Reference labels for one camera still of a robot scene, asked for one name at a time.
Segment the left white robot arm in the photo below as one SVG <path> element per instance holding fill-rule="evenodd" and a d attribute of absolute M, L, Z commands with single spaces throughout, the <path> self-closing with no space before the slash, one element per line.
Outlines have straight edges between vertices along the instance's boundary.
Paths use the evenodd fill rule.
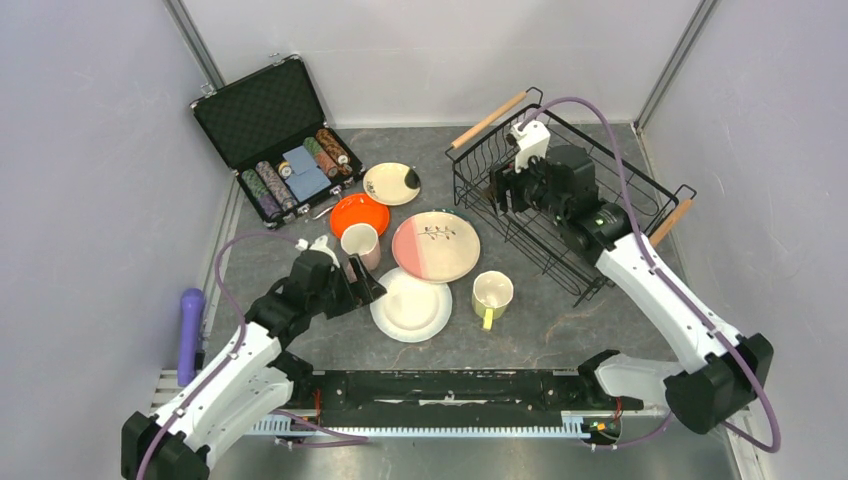
<path fill-rule="evenodd" d="M 245 321 L 197 377 L 152 414 L 133 413 L 121 430 L 125 479 L 206 479 L 256 423 L 314 394 L 312 367 L 288 352 L 314 317 L 332 319 L 367 306 L 386 288 L 353 255 L 305 250 L 289 274 L 256 299 Z"/>

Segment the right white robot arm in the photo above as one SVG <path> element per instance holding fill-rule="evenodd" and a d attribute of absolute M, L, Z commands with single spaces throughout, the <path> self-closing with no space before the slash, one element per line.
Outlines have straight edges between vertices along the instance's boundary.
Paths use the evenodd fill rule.
<path fill-rule="evenodd" d="M 585 405 L 639 399 L 668 407 L 690 431 L 706 434 L 758 398 L 774 355 L 770 342 L 740 334 L 669 271 L 627 210 L 600 196 L 584 149 L 519 153 L 491 168 L 489 182 L 486 194 L 497 211 L 542 213 L 574 253 L 638 306 L 676 356 L 658 362 L 613 350 L 596 355 L 580 367 L 577 392 Z"/>

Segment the white scalloped plate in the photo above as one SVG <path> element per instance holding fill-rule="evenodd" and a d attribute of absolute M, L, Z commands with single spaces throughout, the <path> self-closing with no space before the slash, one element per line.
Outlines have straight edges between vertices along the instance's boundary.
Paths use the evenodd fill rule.
<path fill-rule="evenodd" d="M 428 283 L 400 267 L 383 274 L 379 283 L 387 293 L 370 305 L 377 328 L 393 340 L 424 342 L 447 325 L 453 296 L 446 283 Z"/>

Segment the pink mug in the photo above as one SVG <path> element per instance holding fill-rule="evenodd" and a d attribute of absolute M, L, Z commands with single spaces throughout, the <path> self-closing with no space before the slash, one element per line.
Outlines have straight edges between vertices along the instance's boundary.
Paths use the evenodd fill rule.
<path fill-rule="evenodd" d="M 368 223 L 347 227 L 340 239 L 342 250 L 348 255 L 358 255 L 368 271 L 375 270 L 381 260 L 377 230 Z"/>

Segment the orange plate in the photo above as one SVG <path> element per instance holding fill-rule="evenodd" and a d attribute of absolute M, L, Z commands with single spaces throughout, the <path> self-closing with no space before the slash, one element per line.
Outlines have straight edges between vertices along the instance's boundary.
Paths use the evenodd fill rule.
<path fill-rule="evenodd" d="M 355 193 L 342 198 L 330 214 L 332 233 L 341 238 L 344 231 L 355 224 L 366 223 L 382 235 L 390 224 L 390 211 L 386 205 L 376 202 L 366 193 Z"/>

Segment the pink and cream plate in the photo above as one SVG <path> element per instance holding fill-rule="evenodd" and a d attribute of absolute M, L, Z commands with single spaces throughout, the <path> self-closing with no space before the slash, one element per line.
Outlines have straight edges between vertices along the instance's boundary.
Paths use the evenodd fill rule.
<path fill-rule="evenodd" d="M 444 211 L 422 212 L 396 229 L 391 251 L 407 274 L 430 283 L 449 283 L 471 272 L 481 256 L 472 224 Z"/>

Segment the cream plate with black spot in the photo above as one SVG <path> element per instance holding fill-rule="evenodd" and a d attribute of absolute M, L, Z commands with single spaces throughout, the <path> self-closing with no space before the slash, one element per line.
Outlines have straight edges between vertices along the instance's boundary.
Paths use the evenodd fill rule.
<path fill-rule="evenodd" d="M 409 203 L 421 191 L 421 180 L 416 171 L 397 162 L 381 163 L 370 168 L 363 184 L 371 199 L 387 206 Z"/>

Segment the yellow green mug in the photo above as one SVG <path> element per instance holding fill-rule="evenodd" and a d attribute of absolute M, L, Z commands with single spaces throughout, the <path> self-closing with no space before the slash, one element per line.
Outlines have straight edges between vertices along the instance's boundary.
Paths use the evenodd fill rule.
<path fill-rule="evenodd" d="M 482 329 L 490 331 L 494 321 L 499 319 L 513 300 L 514 285 L 510 278 L 500 271 L 486 271 L 479 274 L 472 285 L 472 308 L 482 320 Z"/>

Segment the blue card deck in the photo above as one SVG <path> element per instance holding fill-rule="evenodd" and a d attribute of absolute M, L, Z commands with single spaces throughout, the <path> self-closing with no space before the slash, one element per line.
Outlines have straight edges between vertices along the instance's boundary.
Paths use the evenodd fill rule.
<path fill-rule="evenodd" d="M 305 147 L 299 146 L 284 152 L 282 157 L 291 169 L 285 182 L 298 201 L 304 202 L 331 185 L 329 178 Z"/>

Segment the purple flashlight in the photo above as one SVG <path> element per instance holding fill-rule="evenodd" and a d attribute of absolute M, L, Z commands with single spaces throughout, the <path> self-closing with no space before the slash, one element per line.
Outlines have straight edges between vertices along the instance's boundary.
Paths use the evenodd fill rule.
<path fill-rule="evenodd" d="M 196 375 L 196 355 L 205 310 L 203 291 L 198 288 L 185 290 L 180 300 L 180 307 L 181 328 L 176 372 L 177 385 L 186 387 Z"/>

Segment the black poker chip case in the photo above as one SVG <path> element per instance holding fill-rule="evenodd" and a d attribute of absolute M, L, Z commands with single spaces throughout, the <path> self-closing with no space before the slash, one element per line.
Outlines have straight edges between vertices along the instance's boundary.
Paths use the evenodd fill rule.
<path fill-rule="evenodd" d="M 264 225 L 278 229 L 351 187 L 366 168 L 327 125 L 306 64 L 297 55 L 192 103 L 192 113 Z M 282 154 L 303 146 L 331 185 L 304 202 L 285 179 Z"/>

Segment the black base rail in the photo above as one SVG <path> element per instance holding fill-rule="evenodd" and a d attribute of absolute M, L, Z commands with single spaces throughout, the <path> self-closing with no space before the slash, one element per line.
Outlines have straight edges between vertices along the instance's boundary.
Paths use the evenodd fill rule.
<path fill-rule="evenodd" d="M 308 422 L 362 437 L 588 438 L 606 420 L 643 410 L 605 393 L 584 368 L 326 370 L 296 386 L 275 415 L 305 436 Z"/>

